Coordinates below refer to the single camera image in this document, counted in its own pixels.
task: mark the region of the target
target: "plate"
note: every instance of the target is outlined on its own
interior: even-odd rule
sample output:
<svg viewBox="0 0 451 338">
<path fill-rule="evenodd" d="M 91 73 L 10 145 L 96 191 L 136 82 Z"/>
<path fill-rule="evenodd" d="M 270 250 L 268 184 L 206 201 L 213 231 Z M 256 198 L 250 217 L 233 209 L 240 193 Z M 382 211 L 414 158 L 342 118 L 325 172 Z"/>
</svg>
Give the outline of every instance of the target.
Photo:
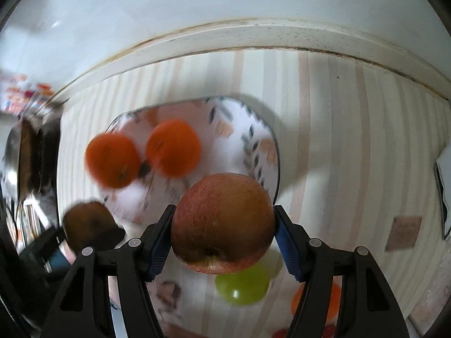
<svg viewBox="0 0 451 338">
<path fill-rule="evenodd" d="M 135 144 L 145 163 L 146 143 L 154 128 L 168 119 L 188 122 L 199 136 L 199 165 L 183 178 L 167 178 L 142 167 L 138 179 L 121 189 L 102 189 L 105 205 L 117 218 L 146 226 L 156 223 L 168 204 L 177 204 L 200 179 L 234 172 L 256 179 L 275 202 L 279 190 L 279 150 L 272 129 L 245 103 L 214 97 L 165 104 L 121 114 L 107 129 L 120 132 Z"/>
</svg>

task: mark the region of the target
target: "sticker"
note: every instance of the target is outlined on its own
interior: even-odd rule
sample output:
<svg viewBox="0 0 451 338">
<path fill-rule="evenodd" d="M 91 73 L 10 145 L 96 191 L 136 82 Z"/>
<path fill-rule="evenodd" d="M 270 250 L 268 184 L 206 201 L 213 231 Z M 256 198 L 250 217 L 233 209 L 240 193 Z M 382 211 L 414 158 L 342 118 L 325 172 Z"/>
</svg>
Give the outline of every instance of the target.
<svg viewBox="0 0 451 338">
<path fill-rule="evenodd" d="M 421 219 L 421 216 L 395 217 L 385 251 L 413 248 L 420 231 Z"/>
</svg>

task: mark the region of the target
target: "orange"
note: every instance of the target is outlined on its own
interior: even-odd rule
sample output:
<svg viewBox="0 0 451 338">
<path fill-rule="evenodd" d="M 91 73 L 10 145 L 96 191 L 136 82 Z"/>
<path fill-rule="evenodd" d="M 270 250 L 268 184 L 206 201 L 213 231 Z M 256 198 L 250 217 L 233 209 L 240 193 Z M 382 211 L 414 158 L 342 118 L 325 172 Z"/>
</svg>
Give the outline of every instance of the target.
<svg viewBox="0 0 451 338">
<path fill-rule="evenodd" d="M 271 338 L 285 338 L 286 334 L 288 333 L 288 329 L 279 329 L 277 332 L 275 332 Z"/>
<path fill-rule="evenodd" d="M 168 178 L 184 177 L 199 163 L 199 137 L 184 120 L 169 119 L 152 131 L 146 146 L 146 156 L 150 165 Z"/>
<path fill-rule="evenodd" d="M 123 188 L 138 176 L 141 159 L 134 143 L 121 133 L 102 133 L 88 144 L 86 167 L 105 188 Z"/>
<path fill-rule="evenodd" d="M 302 291 L 304 290 L 305 283 L 302 282 L 299 289 L 296 291 L 295 295 L 293 296 L 293 300 L 291 301 L 291 313 L 294 315 L 296 312 L 296 309 L 298 308 L 299 301 L 301 300 Z M 328 316 L 326 317 L 326 320 L 333 319 L 337 314 L 338 310 L 340 308 L 340 298 L 341 298 L 341 287 L 337 285 L 336 283 L 332 284 L 332 291 L 331 291 L 331 299 L 329 300 L 329 309 L 328 309 Z"/>
</svg>

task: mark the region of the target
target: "grape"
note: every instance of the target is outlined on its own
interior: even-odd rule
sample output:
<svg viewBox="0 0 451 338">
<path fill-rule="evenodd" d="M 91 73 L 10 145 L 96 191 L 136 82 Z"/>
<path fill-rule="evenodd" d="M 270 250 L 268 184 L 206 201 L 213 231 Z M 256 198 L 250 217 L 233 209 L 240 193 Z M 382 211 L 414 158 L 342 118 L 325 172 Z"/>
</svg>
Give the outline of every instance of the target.
<svg viewBox="0 0 451 338">
<path fill-rule="evenodd" d="M 263 299 L 270 279 L 261 265 L 231 274 L 216 276 L 216 289 L 228 302 L 234 305 L 250 305 Z"/>
</svg>

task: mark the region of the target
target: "white wall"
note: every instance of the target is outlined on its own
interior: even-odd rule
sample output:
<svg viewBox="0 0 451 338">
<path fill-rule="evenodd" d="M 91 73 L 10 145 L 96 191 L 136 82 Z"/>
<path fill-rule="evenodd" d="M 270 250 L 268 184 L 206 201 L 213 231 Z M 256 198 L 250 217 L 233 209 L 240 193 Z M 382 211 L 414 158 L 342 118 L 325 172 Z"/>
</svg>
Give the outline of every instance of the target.
<svg viewBox="0 0 451 338">
<path fill-rule="evenodd" d="M 58 88 L 141 41 L 253 17 L 306 19 L 371 33 L 451 78 L 451 38 L 427 0 L 22 0 L 0 33 L 0 67 Z"/>
</svg>

